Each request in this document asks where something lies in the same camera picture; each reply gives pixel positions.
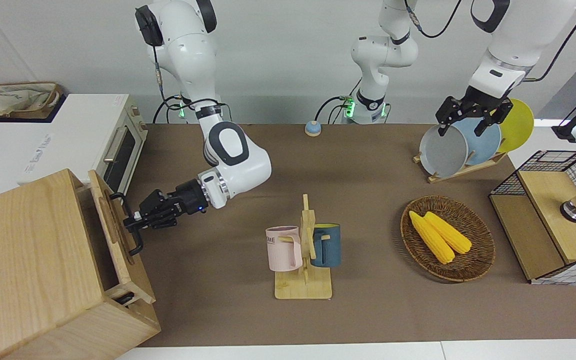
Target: brown tablecloth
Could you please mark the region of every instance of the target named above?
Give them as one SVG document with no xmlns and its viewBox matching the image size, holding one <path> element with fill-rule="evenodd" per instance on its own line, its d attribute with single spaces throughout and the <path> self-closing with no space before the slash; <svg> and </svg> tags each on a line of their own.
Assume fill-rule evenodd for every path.
<svg viewBox="0 0 576 360">
<path fill-rule="evenodd" d="M 576 286 L 529 285 L 489 192 L 513 171 L 497 166 L 428 184 L 412 162 L 428 125 L 244 125 L 272 176 L 222 209 L 143 230 L 142 259 L 162 331 L 142 346 L 236 346 L 576 338 Z M 198 125 L 153 125 L 128 198 L 173 191 L 209 168 Z M 265 228 L 299 225 L 302 194 L 320 223 L 339 223 L 342 265 L 331 300 L 276 300 Z M 479 280 L 446 284 L 400 239 L 406 204 L 429 194 L 473 209 L 490 228 L 496 261 Z"/>
</svg>

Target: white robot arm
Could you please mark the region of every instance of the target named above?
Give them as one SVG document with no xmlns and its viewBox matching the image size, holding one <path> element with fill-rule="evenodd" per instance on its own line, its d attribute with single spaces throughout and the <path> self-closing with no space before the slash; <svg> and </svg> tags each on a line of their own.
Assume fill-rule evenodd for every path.
<svg viewBox="0 0 576 360">
<path fill-rule="evenodd" d="M 417 0 L 410 0 L 415 6 Z M 352 45 L 352 60 L 361 68 L 361 82 L 352 94 L 346 117 L 357 124 L 375 123 L 386 105 L 389 77 L 383 68 L 406 68 L 418 56 L 418 45 L 410 37 L 410 18 L 404 0 L 384 0 L 379 26 L 388 36 L 361 36 Z"/>
<path fill-rule="evenodd" d="M 576 0 L 493 0 L 493 4 L 485 21 L 476 18 L 471 9 L 473 21 L 492 34 L 492 42 L 464 97 L 448 96 L 436 112 L 443 125 L 441 135 L 466 117 L 482 118 L 475 129 L 477 136 L 488 126 L 502 123 L 512 109 L 508 94 L 526 79 L 576 10 Z"/>
<path fill-rule="evenodd" d="M 464 97 L 457 100 L 448 96 L 436 112 L 437 121 L 443 125 L 439 129 L 442 135 L 448 126 L 466 117 L 482 118 L 475 130 L 477 136 L 488 126 L 502 123 L 512 109 L 508 94 L 526 79 L 576 10 L 576 0 L 492 3 L 494 9 L 487 20 L 475 17 L 471 7 L 473 21 L 493 35 L 492 42 L 471 76 Z M 362 75 L 346 111 L 346 117 L 355 123 L 372 124 L 382 115 L 389 82 L 383 68 L 404 68 L 417 59 L 418 46 L 410 38 L 410 20 L 421 30 L 414 15 L 416 4 L 417 0 L 383 0 L 379 25 L 389 36 L 362 36 L 352 46 L 352 59 Z"/>
<path fill-rule="evenodd" d="M 174 192 L 153 191 L 133 221 L 125 224 L 131 231 L 174 226 L 179 215 L 205 212 L 208 205 L 224 207 L 228 199 L 265 182 L 272 171 L 268 153 L 240 126 L 221 117 L 223 104 L 215 100 L 216 55 L 208 37 L 217 18 L 210 0 L 197 0 L 196 6 L 185 0 L 158 0 L 136 9 L 135 18 L 157 70 L 160 66 L 172 74 L 185 104 L 194 106 L 204 138 L 203 156 L 213 167 Z"/>
</svg>

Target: mug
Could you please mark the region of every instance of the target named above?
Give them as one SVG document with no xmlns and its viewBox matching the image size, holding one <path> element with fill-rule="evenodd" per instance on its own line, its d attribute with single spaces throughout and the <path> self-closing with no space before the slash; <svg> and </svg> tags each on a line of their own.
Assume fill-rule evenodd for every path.
<svg viewBox="0 0 576 360">
<path fill-rule="evenodd" d="M 265 243 L 268 248 L 270 270 L 275 272 L 294 271 L 304 264 L 298 226 L 266 228 Z"/>
<path fill-rule="evenodd" d="M 312 235 L 316 259 L 315 267 L 333 268 L 341 264 L 341 228 L 338 223 L 316 223 Z"/>
</svg>

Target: corn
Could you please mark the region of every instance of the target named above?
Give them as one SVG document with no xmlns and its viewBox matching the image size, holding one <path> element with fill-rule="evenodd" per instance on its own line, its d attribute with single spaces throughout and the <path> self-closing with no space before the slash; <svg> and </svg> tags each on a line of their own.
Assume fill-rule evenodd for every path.
<svg viewBox="0 0 576 360">
<path fill-rule="evenodd" d="M 473 243 L 468 237 L 465 237 L 459 230 L 447 223 L 444 219 L 428 211 L 423 218 L 430 224 L 434 230 L 453 248 L 457 253 L 465 254 L 471 250 Z"/>
<path fill-rule="evenodd" d="M 414 211 L 408 213 L 414 230 L 419 233 L 423 242 L 432 251 L 441 264 L 448 264 L 455 259 L 453 249 L 446 244 L 442 236 L 419 214 Z"/>
</svg>

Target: white wall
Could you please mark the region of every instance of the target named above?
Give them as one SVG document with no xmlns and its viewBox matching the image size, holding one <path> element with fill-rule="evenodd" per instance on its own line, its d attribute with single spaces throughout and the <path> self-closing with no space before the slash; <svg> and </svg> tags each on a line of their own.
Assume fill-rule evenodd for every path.
<svg viewBox="0 0 576 360">
<path fill-rule="evenodd" d="M 143 0 L 0 0 L 0 82 L 53 80 L 78 93 L 126 92 L 147 117 L 158 91 L 153 64 L 135 30 Z M 213 0 L 217 13 L 217 91 L 240 123 L 305 123 L 331 96 L 347 93 L 361 75 L 350 58 L 360 35 L 381 35 L 381 0 Z M 441 29 L 454 0 L 420 0 L 416 12 L 429 33 Z M 444 35 L 416 31 L 418 61 L 391 69 L 390 121 L 432 123 L 448 96 L 461 97 L 487 47 L 464 1 Z M 558 43 L 533 70 L 539 75 Z M 576 71 L 576 35 L 542 82 L 512 95 L 537 113 Z M 165 77 L 166 91 L 176 87 Z"/>
</svg>

